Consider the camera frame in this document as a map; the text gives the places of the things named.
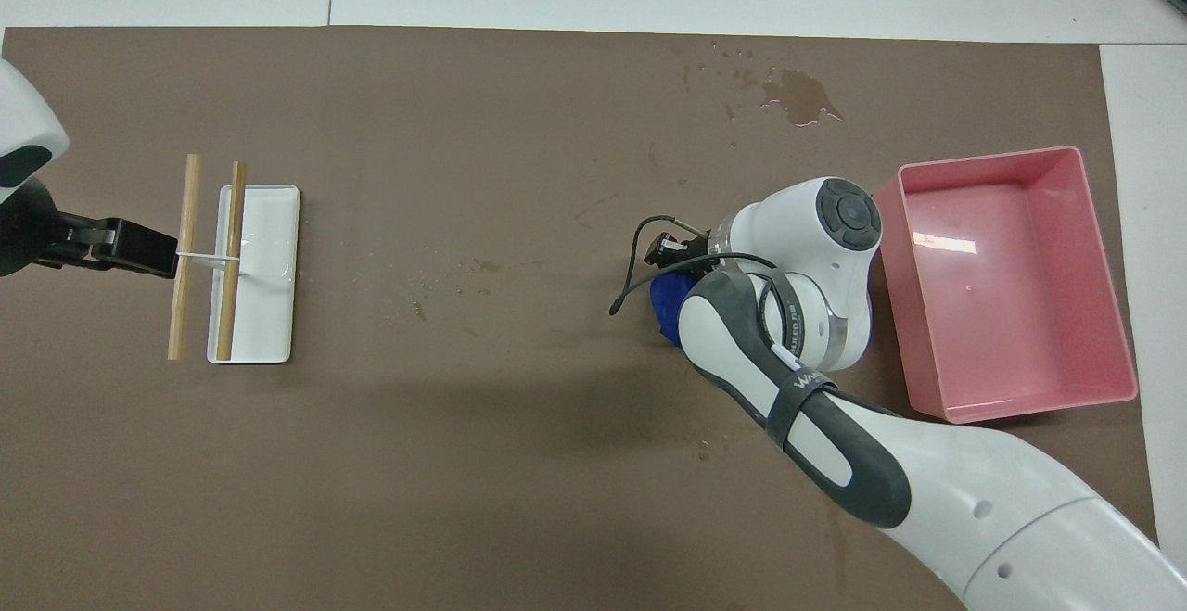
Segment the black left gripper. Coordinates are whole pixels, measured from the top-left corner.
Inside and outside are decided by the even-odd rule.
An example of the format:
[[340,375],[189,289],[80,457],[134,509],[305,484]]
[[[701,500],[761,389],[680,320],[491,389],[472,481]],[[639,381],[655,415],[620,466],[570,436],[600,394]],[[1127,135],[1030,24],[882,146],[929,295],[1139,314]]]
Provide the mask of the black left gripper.
[[123,271],[174,278],[177,238],[118,217],[62,214],[38,177],[1,205],[1,276],[20,272],[56,243],[56,262],[93,272]]

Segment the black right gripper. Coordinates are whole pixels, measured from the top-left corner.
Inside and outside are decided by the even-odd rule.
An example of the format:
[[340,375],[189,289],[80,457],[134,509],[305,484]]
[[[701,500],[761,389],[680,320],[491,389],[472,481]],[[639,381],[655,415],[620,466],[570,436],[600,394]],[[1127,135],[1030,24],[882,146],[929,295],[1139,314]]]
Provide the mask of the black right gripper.
[[688,261],[686,269],[712,269],[707,236],[696,236],[685,243],[671,234],[660,234],[653,240],[652,265],[677,265],[680,261]]

